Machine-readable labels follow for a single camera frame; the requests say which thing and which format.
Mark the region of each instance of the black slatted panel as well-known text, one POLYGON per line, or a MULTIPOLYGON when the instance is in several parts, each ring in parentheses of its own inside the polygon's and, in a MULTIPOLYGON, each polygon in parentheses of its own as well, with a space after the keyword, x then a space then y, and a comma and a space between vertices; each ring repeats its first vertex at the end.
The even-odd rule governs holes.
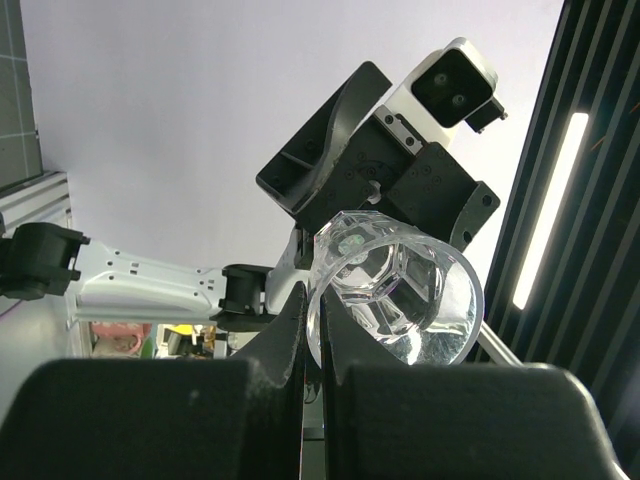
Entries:
MULTIPOLYGON (((640 478, 640 0, 567 1, 486 287, 487 322, 524 361, 591 390, 640 478), (513 295, 571 115, 582 144, 533 290, 513 295)), ((481 349, 472 357, 484 361, 481 349)))

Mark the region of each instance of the transparent cup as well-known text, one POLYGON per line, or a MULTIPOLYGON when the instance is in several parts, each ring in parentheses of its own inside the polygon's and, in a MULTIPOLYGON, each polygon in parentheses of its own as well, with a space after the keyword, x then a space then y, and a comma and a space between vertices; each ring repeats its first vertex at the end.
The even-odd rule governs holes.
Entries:
POLYGON ((460 363, 480 331, 484 296, 464 256, 379 212, 340 212, 320 230, 309 282, 307 338, 318 365, 329 284, 351 317, 409 365, 460 363))

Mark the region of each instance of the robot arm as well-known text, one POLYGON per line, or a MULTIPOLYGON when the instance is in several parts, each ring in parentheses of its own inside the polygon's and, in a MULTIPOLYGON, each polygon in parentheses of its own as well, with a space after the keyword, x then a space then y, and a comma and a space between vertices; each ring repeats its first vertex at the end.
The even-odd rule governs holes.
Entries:
POLYGON ((313 236, 342 210, 376 209, 464 250, 499 200, 446 147, 463 120, 479 131, 504 118, 496 83, 482 55, 458 38, 375 108, 391 82, 363 64, 257 177, 296 221, 274 269, 181 267, 55 225, 25 224, 1 240, 0 294, 126 297, 214 319, 227 330, 260 330, 295 283, 308 279, 313 236))

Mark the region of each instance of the cable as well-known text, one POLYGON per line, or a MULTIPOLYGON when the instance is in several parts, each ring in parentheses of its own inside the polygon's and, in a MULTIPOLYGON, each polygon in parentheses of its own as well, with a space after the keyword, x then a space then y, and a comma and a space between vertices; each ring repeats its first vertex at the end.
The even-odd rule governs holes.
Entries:
POLYGON ((18 306, 20 306, 20 304, 22 304, 23 300, 19 300, 16 303, 14 303, 13 305, 11 305, 7 310, 5 310, 4 312, 0 313, 0 321, 4 320, 4 318, 9 315, 9 313, 11 313, 13 310, 15 310, 16 308, 18 308, 18 306))

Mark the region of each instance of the camera module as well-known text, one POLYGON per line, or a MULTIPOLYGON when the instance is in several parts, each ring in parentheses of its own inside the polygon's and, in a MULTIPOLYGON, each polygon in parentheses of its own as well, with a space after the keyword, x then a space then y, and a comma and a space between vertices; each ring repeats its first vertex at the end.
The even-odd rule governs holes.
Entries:
POLYGON ((493 88, 460 50, 445 51, 411 85, 418 102, 445 128, 471 115, 493 96, 493 88))

